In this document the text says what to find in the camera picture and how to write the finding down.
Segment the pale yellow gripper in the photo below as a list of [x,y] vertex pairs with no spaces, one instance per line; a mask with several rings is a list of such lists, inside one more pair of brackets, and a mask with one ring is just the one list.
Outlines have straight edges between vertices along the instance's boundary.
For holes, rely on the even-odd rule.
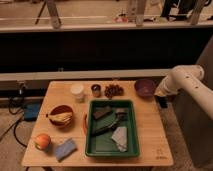
[[165,81],[162,80],[156,87],[154,94],[159,97],[165,97],[167,95]]

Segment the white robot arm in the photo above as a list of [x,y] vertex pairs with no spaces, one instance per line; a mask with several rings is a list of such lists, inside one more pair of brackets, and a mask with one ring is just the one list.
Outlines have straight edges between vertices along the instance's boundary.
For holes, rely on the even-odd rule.
[[200,65],[178,65],[171,69],[155,89],[155,95],[176,95],[186,91],[213,120],[213,90],[204,85],[204,69]]

